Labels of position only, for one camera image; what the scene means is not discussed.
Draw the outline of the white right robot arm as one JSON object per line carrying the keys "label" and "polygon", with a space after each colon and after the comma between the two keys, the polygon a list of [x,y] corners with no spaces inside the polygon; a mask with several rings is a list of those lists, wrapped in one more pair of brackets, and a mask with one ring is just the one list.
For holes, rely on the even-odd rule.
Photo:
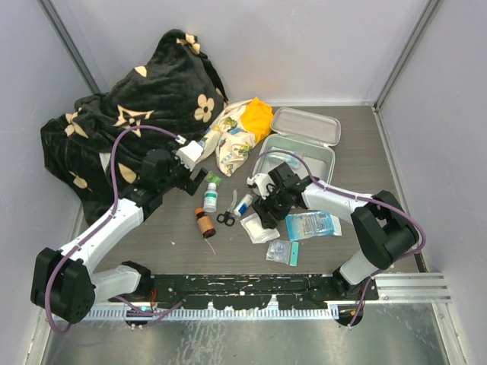
{"label": "white right robot arm", "polygon": [[265,229],[275,228],[292,208],[324,211],[353,226],[359,249],[332,279],[335,293],[344,300],[425,240],[423,229],[388,191],[370,195],[340,189],[313,175],[301,178],[286,163],[248,177],[247,185],[258,196],[253,209]]}

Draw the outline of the white gauze pad packet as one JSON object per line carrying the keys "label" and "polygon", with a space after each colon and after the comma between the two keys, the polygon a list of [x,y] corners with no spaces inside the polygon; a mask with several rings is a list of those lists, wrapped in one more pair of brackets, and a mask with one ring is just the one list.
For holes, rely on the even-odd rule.
{"label": "white gauze pad packet", "polygon": [[261,219],[257,213],[253,213],[240,221],[253,244],[267,243],[278,239],[280,233],[276,228],[263,228]]}

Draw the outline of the bagged teal plaster strips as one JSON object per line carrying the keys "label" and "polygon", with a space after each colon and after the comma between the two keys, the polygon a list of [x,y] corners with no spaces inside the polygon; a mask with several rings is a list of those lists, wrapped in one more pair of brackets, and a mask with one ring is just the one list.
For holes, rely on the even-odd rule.
{"label": "bagged teal plaster strips", "polygon": [[295,151],[287,151],[282,149],[272,149],[266,158],[273,163],[287,163],[293,170],[298,169],[301,166],[300,158],[303,158],[302,154]]}

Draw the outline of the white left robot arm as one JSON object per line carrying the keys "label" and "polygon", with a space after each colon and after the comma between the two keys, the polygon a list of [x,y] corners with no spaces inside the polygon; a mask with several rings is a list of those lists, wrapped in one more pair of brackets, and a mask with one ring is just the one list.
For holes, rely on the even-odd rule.
{"label": "white left robot arm", "polygon": [[142,177],[118,193],[115,206],[80,236],[60,249],[43,249],[36,257],[30,292],[32,304],[70,324],[80,322],[96,303],[128,294],[135,301],[150,297],[151,271],[125,261],[114,269],[96,272],[102,258],[131,230],[141,225],[178,188],[194,195],[206,171],[191,177],[202,146],[192,141],[176,152],[149,151]]}

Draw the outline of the white bottle green label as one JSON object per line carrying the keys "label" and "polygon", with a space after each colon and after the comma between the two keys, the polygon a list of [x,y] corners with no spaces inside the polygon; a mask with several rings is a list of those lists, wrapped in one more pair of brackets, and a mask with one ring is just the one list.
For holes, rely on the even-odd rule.
{"label": "white bottle green label", "polygon": [[217,210],[218,193],[217,185],[210,182],[204,194],[203,210],[206,213],[215,213]]}

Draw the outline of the grey medicine kit case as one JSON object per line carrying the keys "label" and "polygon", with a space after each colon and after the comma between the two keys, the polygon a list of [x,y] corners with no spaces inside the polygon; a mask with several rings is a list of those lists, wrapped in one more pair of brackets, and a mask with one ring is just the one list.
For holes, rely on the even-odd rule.
{"label": "grey medicine kit case", "polygon": [[333,147],[341,138],[341,124],[338,119],[316,113],[305,112],[290,107],[278,109],[271,123],[272,134],[262,145],[263,157],[253,163],[253,174],[267,173],[280,163],[266,158],[272,149],[295,151],[302,154],[301,166],[293,170],[304,178],[309,168],[313,175],[330,183],[332,180],[336,154]]}

